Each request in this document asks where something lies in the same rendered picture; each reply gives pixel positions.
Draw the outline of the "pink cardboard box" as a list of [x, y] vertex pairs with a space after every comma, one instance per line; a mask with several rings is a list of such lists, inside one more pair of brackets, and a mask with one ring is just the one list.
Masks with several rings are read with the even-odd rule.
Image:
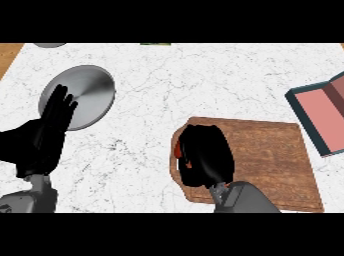
[[344, 72], [291, 88], [284, 98], [321, 157], [344, 152]]

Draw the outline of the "brown wooden cutting board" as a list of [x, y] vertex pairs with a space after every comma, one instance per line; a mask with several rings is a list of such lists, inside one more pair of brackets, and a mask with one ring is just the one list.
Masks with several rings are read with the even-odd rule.
[[172, 134], [170, 149], [187, 125], [221, 129], [234, 159], [234, 181], [252, 183], [280, 210], [324, 212], [296, 123], [190, 117]]

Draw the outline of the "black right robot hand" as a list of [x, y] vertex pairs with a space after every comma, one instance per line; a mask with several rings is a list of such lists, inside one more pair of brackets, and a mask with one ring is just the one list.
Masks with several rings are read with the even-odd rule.
[[234, 159], [221, 129], [212, 126], [187, 125], [179, 137], [181, 157], [178, 170], [184, 186], [204, 186], [229, 183], [234, 173]]

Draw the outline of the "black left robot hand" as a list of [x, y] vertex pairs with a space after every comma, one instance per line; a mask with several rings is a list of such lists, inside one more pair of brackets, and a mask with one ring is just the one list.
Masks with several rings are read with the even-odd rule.
[[48, 175], [55, 169], [76, 106], [67, 87], [57, 85], [40, 118], [0, 131], [0, 161], [15, 165], [17, 178]]

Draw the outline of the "grey metal plate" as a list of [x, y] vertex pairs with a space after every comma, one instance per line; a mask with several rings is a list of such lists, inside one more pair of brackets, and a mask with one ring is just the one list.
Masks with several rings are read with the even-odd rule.
[[77, 102], [68, 124], [68, 131], [91, 126], [107, 113], [114, 100], [114, 81], [108, 72], [95, 65], [79, 65], [64, 70], [48, 82], [39, 97], [37, 112], [43, 112], [45, 104], [57, 85], [67, 87], [67, 93]]

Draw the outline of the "orange sweet potato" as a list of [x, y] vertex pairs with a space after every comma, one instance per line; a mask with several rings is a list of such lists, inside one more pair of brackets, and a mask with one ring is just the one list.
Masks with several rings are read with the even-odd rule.
[[[179, 147], [179, 140], [175, 143], [175, 147], [173, 147], [173, 156], [176, 159], [179, 159], [182, 157], [182, 152], [181, 152], [181, 147]], [[191, 162], [190, 160], [185, 160], [185, 168], [191, 169]]]

